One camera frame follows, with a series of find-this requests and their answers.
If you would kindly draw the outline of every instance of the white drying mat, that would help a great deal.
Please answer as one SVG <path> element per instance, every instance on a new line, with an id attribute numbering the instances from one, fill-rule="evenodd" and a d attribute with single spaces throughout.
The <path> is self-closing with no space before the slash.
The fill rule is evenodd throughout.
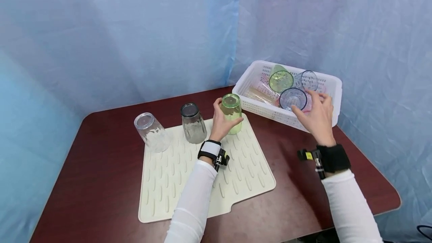
<path id="1" fill-rule="evenodd" d="M 231 211 L 242 200 L 268 192 L 276 180 L 258 144 L 246 115 L 241 131 L 227 135 L 222 148 L 230 156 L 228 166 L 221 166 L 211 190 L 208 217 Z M 210 135 L 213 120 L 205 120 Z M 166 129 L 171 135 L 170 147 L 162 153 L 144 151 L 141 197 L 138 218 L 143 223 L 162 221 L 173 216 L 179 197 L 197 160 L 200 144 L 185 139 L 183 127 Z"/>

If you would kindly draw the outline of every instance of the brown table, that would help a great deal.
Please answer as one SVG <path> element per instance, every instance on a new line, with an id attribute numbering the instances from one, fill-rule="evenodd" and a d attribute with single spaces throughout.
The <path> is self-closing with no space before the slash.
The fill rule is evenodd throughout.
<path id="1" fill-rule="evenodd" d="M 151 112 L 166 128 L 181 122 L 180 107 L 195 102 L 213 116 L 216 98 L 232 87 L 95 112 L 76 135 L 63 169 L 37 225 L 32 243 L 163 242 L 170 221 L 138 220 L 144 143 L 134 118 Z M 333 226 L 329 202 L 311 162 L 298 149 L 312 149 L 313 137 L 300 130 L 245 112 L 276 178 L 273 191 L 235 204 L 229 214 L 209 218 L 202 242 L 279 243 Z M 373 214 L 397 209 L 393 186 L 338 128 L 352 171 Z"/>

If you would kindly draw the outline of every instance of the gray plastic cup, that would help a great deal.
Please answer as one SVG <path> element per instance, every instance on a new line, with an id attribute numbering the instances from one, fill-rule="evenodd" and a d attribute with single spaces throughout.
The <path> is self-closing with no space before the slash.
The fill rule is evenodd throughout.
<path id="1" fill-rule="evenodd" d="M 296 87 L 305 92 L 306 90 L 316 91 L 316 89 L 318 89 L 318 78 L 312 70 L 305 70 L 294 76 L 292 87 Z"/>
<path id="2" fill-rule="evenodd" d="M 291 87 L 281 93 L 279 97 L 279 105 L 282 109 L 292 111 L 291 106 L 294 105 L 298 109 L 303 110 L 308 103 L 308 98 L 303 90 Z"/>

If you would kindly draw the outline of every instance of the fabric wall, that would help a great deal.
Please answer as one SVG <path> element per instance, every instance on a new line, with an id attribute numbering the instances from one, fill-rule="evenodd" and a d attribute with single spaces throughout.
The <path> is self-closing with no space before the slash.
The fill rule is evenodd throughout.
<path id="1" fill-rule="evenodd" d="M 0 0 L 0 40 L 35 80 L 89 114 L 225 86 L 238 3 Z"/>
<path id="2" fill-rule="evenodd" d="M 1 242 L 29 240 L 86 115 L 225 86 L 238 3 L 0 0 Z"/>
<path id="3" fill-rule="evenodd" d="M 84 115 L 54 98 L 1 46 L 0 96 L 0 242 L 28 242 Z"/>
<path id="4" fill-rule="evenodd" d="M 258 59 L 338 76 L 338 125 L 402 198 L 386 240 L 432 223 L 432 0 L 240 0 L 235 84 Z"/>

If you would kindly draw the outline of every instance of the white plastic basket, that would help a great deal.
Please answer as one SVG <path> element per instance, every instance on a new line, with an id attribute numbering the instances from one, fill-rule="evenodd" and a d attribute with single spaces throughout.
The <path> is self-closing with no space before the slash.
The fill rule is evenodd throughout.
<path id="1" fill-rule="evenodd" d="M 308 132 L 302 124 L 298 121 L 296 115 L 288 110 L 272 106 L 251 98 L 245 97 L 244 95 L 249 90 L 251 83 L 261 75 L 270 77 L 270 72 L 276 63 L 257 60 L 247 68 L 244 74 L 241 76 L 232 92 L 240 96 L 241 107 L 251 113 L 269 118 L 279 123 L 291 126 L 293 128 Z M 284 66 L 288 72 L 293 76 L 304 72 L 304 69 L 298 69 L 297 67 Z M 332 75 L 315 72 L 318 78 L 318 90 L 320 93 L 327 93 L 333 98 L 333 118 L 332 126 L 338 123 L 339 112 L 341 111 L 341 100 L 342 100 L 342 81 Z"/>

